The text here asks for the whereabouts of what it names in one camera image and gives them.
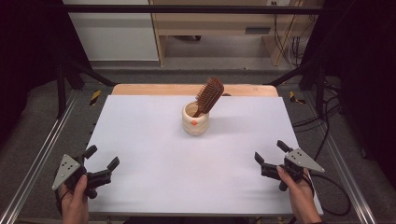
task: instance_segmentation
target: silver triangular plate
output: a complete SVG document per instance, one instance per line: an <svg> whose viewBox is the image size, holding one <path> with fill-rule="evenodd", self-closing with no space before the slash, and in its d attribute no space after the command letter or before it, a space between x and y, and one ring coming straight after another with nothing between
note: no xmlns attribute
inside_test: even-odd
<svg viewBox="0 0 396 224"><path fill-rule="evenodd" d="M286 159L293 162L300 167L306 167L309 170L314 170L323 173L324 169L317 162L312 160L304 151L300 148L294 149L289 154L286 154Z"/></svg>
<svg viewBox="0 0 396 224"><path fill-rule="evenodd" d="M52 189L56 190L62 183L70 177L79 168L79 163L73 160L70 156L64 154L61 165L59 166L58 173L52 184Z"/></svg>

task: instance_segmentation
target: white wall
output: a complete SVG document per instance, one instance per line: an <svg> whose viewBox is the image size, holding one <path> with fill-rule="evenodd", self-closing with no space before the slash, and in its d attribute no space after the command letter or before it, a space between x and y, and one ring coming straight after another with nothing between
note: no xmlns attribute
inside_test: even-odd
<svg viewBox="0 0 396 224"><path fill-rule="evenodd" d="M64 0L65 4L148 5L148 0ZM150 15L69 13L90 61L159 61Z"/></svg>

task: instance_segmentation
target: black horizontal bar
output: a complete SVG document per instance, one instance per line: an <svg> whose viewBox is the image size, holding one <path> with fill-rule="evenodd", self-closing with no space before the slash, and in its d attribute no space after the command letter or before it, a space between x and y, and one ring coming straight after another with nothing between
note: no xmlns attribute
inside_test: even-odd
<svg viewBox="0 0 396 224"><path fill-rule="evenodd" d="M319 15L341 12L323 7L245 7L245 6L169 6L169 5L57 5L46 8L76 13L216 13L216 14L296 14Z"/></svg>

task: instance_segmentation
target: wooden hairbrush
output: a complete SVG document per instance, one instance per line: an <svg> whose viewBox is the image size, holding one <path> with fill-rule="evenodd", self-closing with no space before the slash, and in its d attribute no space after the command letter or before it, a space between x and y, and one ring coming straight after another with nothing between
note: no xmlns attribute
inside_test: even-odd
<svg viewBox="0 0 396 224"><path fill-rule="evenodd" d="M198 118L200 114L209 113L210 109L212 109L213 105L215 105L223 92L224 86L218 78L208 78L206 84L195 97L197 100L196 103L198 105L198 110L192 117Z"/></svg>

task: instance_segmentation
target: power outlet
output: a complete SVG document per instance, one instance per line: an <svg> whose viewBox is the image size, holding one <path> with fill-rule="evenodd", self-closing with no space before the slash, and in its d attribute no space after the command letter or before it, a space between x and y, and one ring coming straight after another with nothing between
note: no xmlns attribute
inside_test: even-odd
<svg viewBox="0 0 396 224"><path fill-rule="evenodd" d="M290 0L268 0L268 7L288 7L290 4Z"/></svg>

